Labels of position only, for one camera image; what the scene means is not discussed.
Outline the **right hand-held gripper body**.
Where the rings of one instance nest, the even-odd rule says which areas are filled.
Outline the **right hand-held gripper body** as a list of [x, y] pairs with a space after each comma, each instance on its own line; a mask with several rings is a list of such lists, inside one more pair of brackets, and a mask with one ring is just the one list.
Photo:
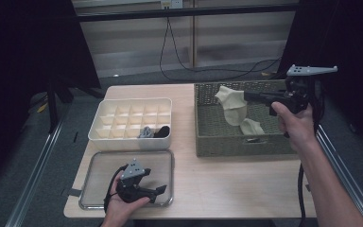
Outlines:
[[293, 64], [286, 72], [286, 90], [276, 101], [284, 104], [293, 114], [297, 114], [305, 110], [310, 100], [315, 96], [314, 76], [337, 71], [336, 66], [314, 67]]

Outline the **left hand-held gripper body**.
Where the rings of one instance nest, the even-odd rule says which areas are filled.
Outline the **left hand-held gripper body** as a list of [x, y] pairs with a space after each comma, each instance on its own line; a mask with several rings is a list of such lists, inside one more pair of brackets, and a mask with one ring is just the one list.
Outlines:
[[149, 203], [156, 201], [155, 190], [143, 188], [139, 183], [144, 178], [143, 167], [136, 160], [130, 161], [117, 183], [116, 192], [120, 199], [126, 203], [138, 201], [141, 198], [149, 198]]

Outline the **beige sock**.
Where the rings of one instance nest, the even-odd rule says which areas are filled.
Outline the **beige sock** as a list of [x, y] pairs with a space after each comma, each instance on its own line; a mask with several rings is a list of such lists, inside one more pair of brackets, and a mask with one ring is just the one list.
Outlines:
[[249, 118], [243, 120], [240, 124], [240, 130], [244, 135], [262, 135], [265, 133], [259, 122]]
[[247, 115], [247, 101], [243, 91], [220, 86], [216, 98], [221, 104], [225, 120], [232, 126], [239, 126]]

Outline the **white compartment storage box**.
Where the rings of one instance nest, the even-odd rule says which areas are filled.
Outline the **white compartment storage box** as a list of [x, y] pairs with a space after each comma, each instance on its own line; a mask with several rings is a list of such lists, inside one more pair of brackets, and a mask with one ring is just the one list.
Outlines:
[[[98, 105], [89, 140], [102, 151], [167, 149], [171, 144], [172, 100], [167, 97], [105, 99]], [[140, 130], [157, 132], [168, 126], [166, 138], [139, 138]]]

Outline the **clear plastic lid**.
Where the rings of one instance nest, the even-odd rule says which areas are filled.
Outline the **clear plastic lid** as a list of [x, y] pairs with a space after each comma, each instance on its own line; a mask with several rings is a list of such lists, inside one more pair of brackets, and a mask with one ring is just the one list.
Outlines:
[[139, 185], [155, 190], [167, 185], [162, 195], [157, 195], [154, 203], [147, 207], [167, 206], [173, 200], [173, 169], [174, 158], [170, 150], [152, 151], [100, 151], [89, 164], [87, 175], [81, 189], [79, 206], [84, 210], [102, 210], [104, 199], [109, 191], [113, 175], [126, 168], [127, 164], [136, 159], [143, 168], [150, 168], [150, 175], [144, 177]]

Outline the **black sock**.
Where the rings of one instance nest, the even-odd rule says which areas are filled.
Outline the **black sock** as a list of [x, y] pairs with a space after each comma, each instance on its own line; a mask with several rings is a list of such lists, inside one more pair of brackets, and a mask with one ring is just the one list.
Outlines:
[[155, 138], [166, 138], [170, 134], [170, 128], [168, 126], [161, 127], [154, 133]]

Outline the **green woven basket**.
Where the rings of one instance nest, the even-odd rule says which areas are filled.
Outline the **green woven basket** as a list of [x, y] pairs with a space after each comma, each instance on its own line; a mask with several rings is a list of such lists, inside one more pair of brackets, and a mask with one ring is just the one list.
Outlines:
[[236, 91], [273, 92], [284, 90], [282, 80], [252, 80], [196, 83], [195, 121], [196, 154], [198, 157], [293, 154], [294, 150], [278, 128], [278, 119], [271, 116], [262, 103], [248, 105], [247, 117], [260, 123], [264, 134], [245, 135], [238, 126], [231, 126], [216, 98], [221, 86]]

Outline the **person's right hand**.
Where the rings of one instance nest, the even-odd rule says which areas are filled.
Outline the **person's right hand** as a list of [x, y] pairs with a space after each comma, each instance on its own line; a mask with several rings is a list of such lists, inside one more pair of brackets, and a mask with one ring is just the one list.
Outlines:
[[314, 133], [313, 109], [311, 105], [297, 114], [293, 114], [284, 104], [273, 102], [273, 110], [279, 118], [279, 129], [289, 136], [291, 147], [297, 152], [310, 150], [317, 140]]

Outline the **person's left hand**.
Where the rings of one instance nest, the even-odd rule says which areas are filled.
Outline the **person's left hand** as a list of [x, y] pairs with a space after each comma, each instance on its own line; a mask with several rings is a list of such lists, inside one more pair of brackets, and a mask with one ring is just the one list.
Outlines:
[[110, 190], [110, 199], [107, 206], [107, 212], [104, 219], [126, 221], [130, 215], [137, 209], [149, 203], [149, 198], [141, 198], [138, 201], [126, 203], [120, 199], [116, 194], [117, 183], [120, 179], [121, 173], [118, 173], [113, 180]]

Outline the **grey tape piece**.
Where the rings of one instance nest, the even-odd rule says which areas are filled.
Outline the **grey tape piece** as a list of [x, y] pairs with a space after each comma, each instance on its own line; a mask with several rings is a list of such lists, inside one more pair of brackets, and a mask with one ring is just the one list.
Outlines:
[[79, 197], [81, 195], [81, 190], [75, 188], [64, 188], [60, 194], [64, 197]]

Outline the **black curtain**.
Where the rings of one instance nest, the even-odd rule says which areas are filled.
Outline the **black curtain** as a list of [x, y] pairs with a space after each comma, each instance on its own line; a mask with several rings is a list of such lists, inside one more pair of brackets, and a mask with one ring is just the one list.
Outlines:
[[298, 0], [279, 66], [335, 66], [327, 95], [363, 135], [363, 0]]
[[0, 168], [41, 92], [72, 100], [70, 89], [100, 82], [72, 0], [0, 0]]

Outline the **black horizontal bar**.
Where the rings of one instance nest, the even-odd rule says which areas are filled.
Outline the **black horizontal bar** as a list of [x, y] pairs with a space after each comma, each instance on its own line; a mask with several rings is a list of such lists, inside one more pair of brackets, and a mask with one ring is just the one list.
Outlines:
[[99, 21], [118, 21], [134, 19], [154, 19], [170, 17], [189, 17], [240, 13], [263, 13], [263, 12], [284, 12], [295, 11], [300, 7], [295, 4], [279, 5], [255, 5], [237, 7], [218, 7], [218, 8], [193, 8], [193, 9], [155, 9], [143, 11], [108, 12], [108, 13], [87, 13], [75, 17], [78, 22], [99, 22]]

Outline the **white wall socket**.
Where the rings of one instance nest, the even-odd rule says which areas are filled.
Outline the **white wall socket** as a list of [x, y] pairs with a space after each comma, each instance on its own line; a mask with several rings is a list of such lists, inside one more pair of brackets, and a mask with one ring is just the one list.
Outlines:
[[182, 0], [161, 0], [162, 9], [182, 9]]

